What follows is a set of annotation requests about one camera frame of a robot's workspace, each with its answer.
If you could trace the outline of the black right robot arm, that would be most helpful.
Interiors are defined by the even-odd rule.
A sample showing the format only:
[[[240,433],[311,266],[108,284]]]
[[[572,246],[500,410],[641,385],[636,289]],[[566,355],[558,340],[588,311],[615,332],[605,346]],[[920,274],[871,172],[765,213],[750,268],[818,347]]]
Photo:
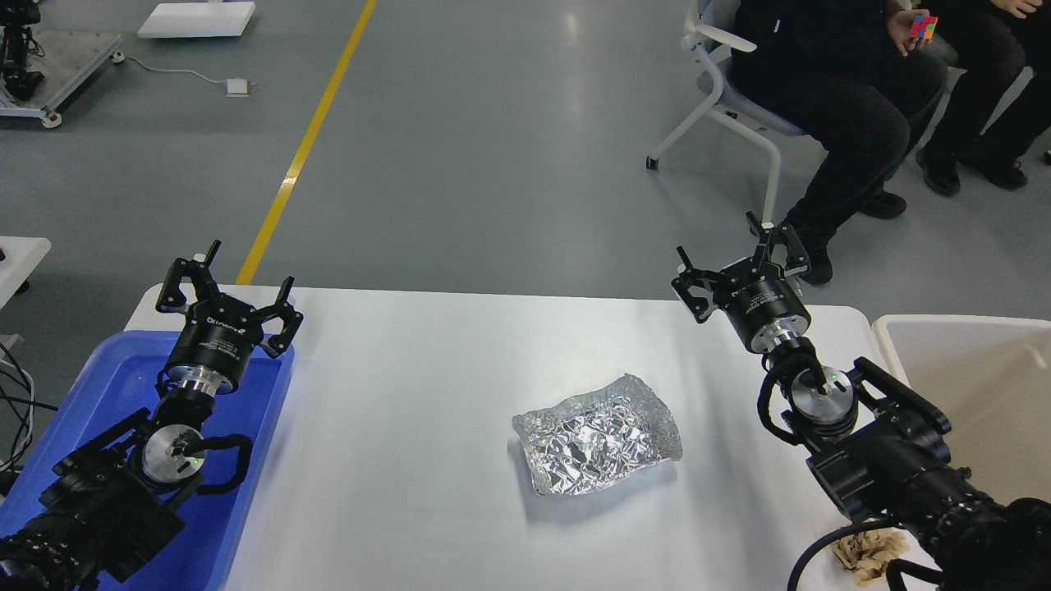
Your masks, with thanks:
[[[934,404],[879,367],[856,359],[841,370],[819,362],[805,337],[811,317],[789,277],[810,258],[792,226],[746,213],[758,245],[749,258],[719,270],[696,267],[678,248],[672,288],[698,323],[721,310],[743,346],[761,355],[765,376],[760,422],[776,439],[803,446],[810,472],[848,526],[815,541],[792,567],[796,590],[819,550],[853,534],[908,531],[935,562],[929,568],[890,561],[888,587],[905,577],[941,590],[1047,590],[1049,504],[1021,498],[1002,506],[953,468],[943,437],[950,420]]]

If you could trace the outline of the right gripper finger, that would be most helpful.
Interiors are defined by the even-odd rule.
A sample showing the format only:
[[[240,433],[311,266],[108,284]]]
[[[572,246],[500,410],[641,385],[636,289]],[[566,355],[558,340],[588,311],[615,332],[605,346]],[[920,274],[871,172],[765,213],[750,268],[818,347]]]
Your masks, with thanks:
[[[682,246],[678,246],[676,252],[681,260],[681,268],[671,281],[673,291],[691,311],[694,320],[698,324],[704,324],[719,308],[714,302],[714,295],[723,288],[723,273],[698,269]]]
[[[753,212],[746,220],[758,244],[746,263],[748,280],[788,279],[810,272],[810,256],[791,225],[762,223]]]

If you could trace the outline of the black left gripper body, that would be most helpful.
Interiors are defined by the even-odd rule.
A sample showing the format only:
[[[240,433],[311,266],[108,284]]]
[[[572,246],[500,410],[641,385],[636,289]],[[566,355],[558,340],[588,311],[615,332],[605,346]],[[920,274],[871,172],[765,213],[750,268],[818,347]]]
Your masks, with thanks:
[[[235,392],[263,337],[262,325],[249,321],[253,311],[232,295],[187,306],[185,326],[165,363],[166,378],[208,378],[213,392]]]

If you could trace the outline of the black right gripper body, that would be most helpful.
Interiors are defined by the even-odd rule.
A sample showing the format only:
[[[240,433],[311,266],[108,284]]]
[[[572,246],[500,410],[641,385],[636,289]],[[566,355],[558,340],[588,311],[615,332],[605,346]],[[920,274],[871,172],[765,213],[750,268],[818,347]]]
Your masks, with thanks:
[[[778,265],[761,272],[757,265],[733,264],[720,273],[729,276],[731,285],[715,291],[714,302],[749,352],[772,352],[781,341],[799,339],[810,328],[810,313]]]

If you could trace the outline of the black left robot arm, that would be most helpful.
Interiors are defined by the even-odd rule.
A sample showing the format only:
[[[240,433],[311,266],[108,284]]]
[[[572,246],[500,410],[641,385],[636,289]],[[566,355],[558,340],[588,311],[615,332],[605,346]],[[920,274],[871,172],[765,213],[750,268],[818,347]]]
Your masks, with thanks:
[[[2,539],[4,590],[95,590],[100,575],[127,580],[184,530],[177,509],[192,495],[231,493],[247,478],[253,441],[204,434],[222,394],[236,392],[250,356],[291,348],[303,314],[286,277],[257,308],[222,292],[205,258],[170,266],[154,309],[184,328],[154,379],[154,410],[138,409],[57,461],[43,511]]]

